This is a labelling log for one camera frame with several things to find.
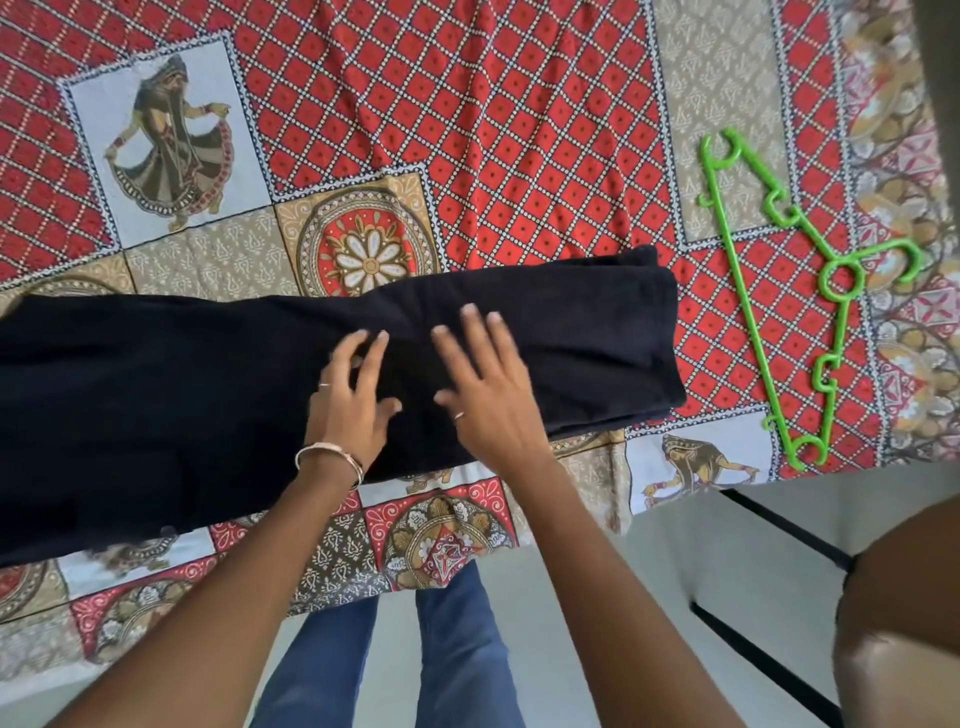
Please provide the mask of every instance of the jeans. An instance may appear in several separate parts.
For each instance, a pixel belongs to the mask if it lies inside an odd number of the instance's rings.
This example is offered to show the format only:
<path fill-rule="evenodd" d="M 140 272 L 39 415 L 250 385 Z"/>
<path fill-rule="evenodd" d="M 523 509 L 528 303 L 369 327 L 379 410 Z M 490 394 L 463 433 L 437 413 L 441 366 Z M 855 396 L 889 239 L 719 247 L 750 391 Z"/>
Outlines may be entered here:
<path fill-rule="evenodd" d="M 260 697 L 251 728 L 348 728 L 378 597 L 307 617 Z M 475 562 L 418 591 L 423 664 L 417 728 L 522 728 L 507 647 Z"/>

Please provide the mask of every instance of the black metal leg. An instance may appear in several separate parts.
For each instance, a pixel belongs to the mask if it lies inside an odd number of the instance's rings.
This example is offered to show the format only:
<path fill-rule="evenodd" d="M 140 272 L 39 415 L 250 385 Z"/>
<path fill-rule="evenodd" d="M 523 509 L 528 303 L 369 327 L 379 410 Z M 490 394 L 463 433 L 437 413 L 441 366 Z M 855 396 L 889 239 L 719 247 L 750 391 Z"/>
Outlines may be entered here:
<path fill-rule="evenodd" d="M 701 607 L 697 602 L 690 602 L 690 611 L 713 630 L 721 640 L 732 647 L 734 652 L 773 680 L 794 700 L 820 718 L 826 725 L 830 728 L 843 728 L 840 708 L 834 703 L 820 695 L 793 672 L 774 660 L 720 618 Z"/>
<path fill-rule="evenodd" d="M 826 556 L 840 569 L 847 572 L 850 572 L 853 569 L 853 557 L 850 556 L 850 554 L 846 551 L 837 548 L 833 544 L 828 544 L 819 536 L 814 536 L 809 531 L 800 528 L 792 521 L 788 521 L 780 514 L 771 511 L 764 505 L 760 505 L 755 500 L 744 496 L 742 493 L 729 488 L 720 492 L 737 505 L 743 506 L 748 511 L 760 516 L 762 519 L 776 526 L 781 531 L 790 534 L 805 546 L 809 546 L 817 553 Z"/>

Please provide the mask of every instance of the bangle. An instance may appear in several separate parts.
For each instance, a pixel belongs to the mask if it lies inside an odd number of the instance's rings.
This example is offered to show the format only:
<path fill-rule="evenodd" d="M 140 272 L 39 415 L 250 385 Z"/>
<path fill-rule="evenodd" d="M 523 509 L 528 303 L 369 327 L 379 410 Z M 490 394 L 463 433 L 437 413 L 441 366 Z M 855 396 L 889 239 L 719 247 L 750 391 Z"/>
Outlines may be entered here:
<path fill-rule="evenodd" d="M 350 489 L 356 490 L 360 487 L 360 484 L 363 482 L 363 466 L 357 462 L 357 459 L 353 457 L 353 455 L 341 448 L 339 445 L 334 445 L 333 443 L 314 443 L 313 445 L 304 445 L 302 448 L 297 450 L 297 454 L 294 456 L 294 465 L 297 466 L 297 470 L 300 469 L 300 456 L 311 449 L 325 449 L 328 452 L 336 452 L 338 455 L 344 458 L 350 463 L 357 473 L 357 481 L 350 487 Z"/>

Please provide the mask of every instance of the black garment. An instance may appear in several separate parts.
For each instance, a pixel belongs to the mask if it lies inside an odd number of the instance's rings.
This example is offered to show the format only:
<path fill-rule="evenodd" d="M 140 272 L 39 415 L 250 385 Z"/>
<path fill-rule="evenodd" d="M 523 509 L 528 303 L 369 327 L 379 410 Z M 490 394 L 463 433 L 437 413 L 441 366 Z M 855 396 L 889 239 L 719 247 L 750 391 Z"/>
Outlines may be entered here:
<path fill-rule="evenodd" d="M 660 418 L 684 401 L 677 285 L 653 248 L 413 278 L 360 298 L 214 303 L 27 297 L 0 321 L 0 566 L 154 538 L 269 507 L 295 474 L 309 396 L 358 328 L 391 334 L 399 397 L 369 480 L 471 460 L 433 402 L 430 329 L 500 311 L 551 437 Z"/>

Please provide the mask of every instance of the green plastic hanger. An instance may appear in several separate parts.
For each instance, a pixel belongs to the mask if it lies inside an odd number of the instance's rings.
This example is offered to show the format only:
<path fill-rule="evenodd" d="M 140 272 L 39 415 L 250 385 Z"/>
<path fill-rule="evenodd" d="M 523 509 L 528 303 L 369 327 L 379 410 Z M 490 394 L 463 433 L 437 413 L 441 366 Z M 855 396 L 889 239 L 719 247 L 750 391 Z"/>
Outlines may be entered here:
<path fill-rule="evenodd" d="M 835 371 L 843 362 L 843 352 L 847 343 L 847 320 L 850 315 L 850 304 L 851 301 L 863 293 L 866 285 L 867 273 L 861 261 L 865 257 L 877 255 L 893 248 L 900 248 L 906 253 L 909 266 L 900 275 L 898 282 L 908 283 L 920 272 L 923 265 L 923 254 L 913 240 L 905 237 L 887 240 L 885 243 L 872 245 L 869 248 L 852 251 L 845 255 L 838 254 L 824 239 L 824 236 L 813 227 L 804 212 L 796 204 L 789 201 L 783 183 L 774 176 L 743 136 L 733 128 L 727 128 L 721 134 L 731 145 L 730 153 L 724 158 L 716 158 L 710 152 L 711 137 L 709 135 L 705 136 L 700 142 L 700 160 L 704 166 L 704 173 L 707 175 L 708 193 L 701 194 L 697 198 L 697 204 L 713 208 L 724 249 L 727 251 L 727 260 L 730 262 L 736 295 L 743 308 L 743 316 L 747 321 L 747 329 L 750 332 L 750 341 L 754 346 L 756 361 L 760 367 L 760 376 L 763 379 L 763 386 L 770 401 L 771 414 L 764 418 L 763 427 L 769 430 L 771 425 L 777 426 L 787 462 L 798 471 L 804 471 L 806 470 L 806 464 L 801 462 L 799 453 L 805 445 L 810 445 L 817 450 L 817 458 L 814 461 L 817 465 L 823 465 L 827 462 L 830 433 L 833 429 L 837 400 L 837 380 L 828 372 Z M 729 169 L 739 159 L 743 159 L 753 173 L 766 185 L 768 191 L 763 199 L 762 208 L 770 221 L 780 228 L 796 228 L 805 233 L 813 241 L 817 252 L 827 261 L 817 275 L 817 287 L 820 289 L 821 296 L 837 304 L 837 314 L 833 330 L 833 346 L 829 352 L 820 354 L 814 359 L 813 371 L 810 375 L 813 389 L 822 392 L 826 398 L 820 432 L 815 435 L 806 434 L 796 438 L 790 437 L 786 418 L 783 417 L 783 410 L 780 407 L 780 396 L 770 374 L 770 365 L 763 349 L 763 340 L 760 338 L 760 332 L 756 327 L 756 317 L 747 293 L 746 283 L 743 280 L 743 273 L 740 270 L 740 261 L 733 245 L 730 223 L 727 220 L 727 209 L 724 206 L 723 196 L 717 184 L 717 173 Z M 775 207 L 777 203 L 785 204 L 783 211 Z M 853 278 L 853 287 L 846 293 L 834 290 L 829 284 L 830 276 L 841 267 L 848 268 Z"/>

